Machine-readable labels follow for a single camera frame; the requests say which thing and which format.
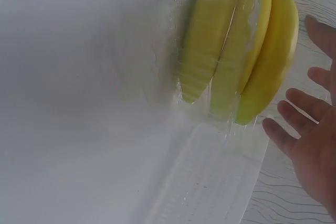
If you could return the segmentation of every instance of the banana peel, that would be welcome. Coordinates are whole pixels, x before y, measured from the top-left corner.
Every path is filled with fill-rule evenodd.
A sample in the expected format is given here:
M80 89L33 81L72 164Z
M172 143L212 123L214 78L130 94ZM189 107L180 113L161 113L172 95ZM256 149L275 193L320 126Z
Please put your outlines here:
M230 116L237 86L241 93L248 81L265 38L270 11L271 0L238 0L211 84L210 110L219 120ZM247 50L250 41L253 43Z
M193 103L214 75L237 0L197 0L180 66L182 98Z
M291 66L299 32L294 0L272 0L266 37L242 92L236 122L250 123L272 101Z

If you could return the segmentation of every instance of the wood grain surface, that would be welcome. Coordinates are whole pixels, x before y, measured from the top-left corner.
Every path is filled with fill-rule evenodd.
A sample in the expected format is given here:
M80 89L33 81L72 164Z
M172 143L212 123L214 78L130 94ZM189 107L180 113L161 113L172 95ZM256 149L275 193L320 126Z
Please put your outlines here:
M285 99L285 91L288 88L299 88L329 101L329 95L325 90L307 77L307 70L310 67L329 68L330 60L307 37L304 17L310 14L322 22L336 26L336 0L295 1L300 16L300 35L296 56L286 82L273 103L263 113L263 116L274 116L293 135L296 133L276 111L277 103ZM301 188L290 160L284 157L273 143L269 144L258 182L242 220L242 224L254 223L334 223L326 210Z

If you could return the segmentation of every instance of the human hand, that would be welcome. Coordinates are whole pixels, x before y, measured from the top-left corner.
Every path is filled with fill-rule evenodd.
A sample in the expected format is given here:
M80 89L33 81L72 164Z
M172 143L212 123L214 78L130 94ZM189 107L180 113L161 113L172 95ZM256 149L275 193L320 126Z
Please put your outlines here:
M329 57L336 59L336 29L311 17L306 18L306 27L311 40ZM308 76L331 92L335 105L334 62L330 71L312 68L308 71ZM292 137L272 119L264 120L265 132L292 160L298 179L306 192L321 202L336 220L336 106L296 89L288 90L286 97L314 121L298 112L287 101L281 101L278 104L279 113L301 138Z

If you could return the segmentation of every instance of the plastic wrap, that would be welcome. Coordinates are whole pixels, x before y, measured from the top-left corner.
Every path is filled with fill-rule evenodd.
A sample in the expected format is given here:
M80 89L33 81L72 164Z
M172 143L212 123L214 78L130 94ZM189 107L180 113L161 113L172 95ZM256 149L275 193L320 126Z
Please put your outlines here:
M218 7L232 10L227 12L225 17L229 21L227 32L223 34L218 28L219 25L210 19L211 15L199 10L197 4L200 1L203 1L203 6L212 8L212 12L216 12ZM180 107L185 109L194 120L210 123L221 130L225 130L234 122L240 98L238 85L247 55L255 41L261 1L182 0L182 5L187 10L182 13L185 23L179 30L180 36L176 41L180 70L180 74L176 77L179 81L176 95ZM188 45L188 39L195 37L194 34L200 29L204 32L202 39L199 40L201 45L195 46L197 44L194 43L195 41L193 45ZM213 44L213 38L218 39L218 43ZM183 59L185 54L197 59L186 62Z
M181 104L189 1L0 1L5 223L240 222L268 140Z

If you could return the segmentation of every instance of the plastic container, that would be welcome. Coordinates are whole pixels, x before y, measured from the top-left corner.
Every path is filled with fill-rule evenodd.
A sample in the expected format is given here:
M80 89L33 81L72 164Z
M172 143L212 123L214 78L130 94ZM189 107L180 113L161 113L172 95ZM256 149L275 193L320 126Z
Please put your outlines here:
M240 222L268 139L181 104L191 4L1 0L3 222Z

